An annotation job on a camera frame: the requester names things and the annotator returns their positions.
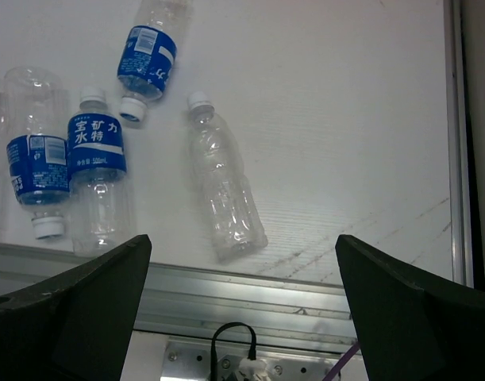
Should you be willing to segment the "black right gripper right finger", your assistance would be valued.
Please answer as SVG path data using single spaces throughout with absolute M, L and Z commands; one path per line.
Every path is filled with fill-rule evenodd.
M 335 250 L 370 380 L 485 380 L 485 292 L 351 235 Z

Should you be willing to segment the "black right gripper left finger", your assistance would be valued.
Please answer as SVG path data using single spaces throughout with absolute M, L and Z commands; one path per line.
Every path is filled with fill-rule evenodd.
M 0 380 L 118 380 L 148 274 L 146 235 L 0 296 Z

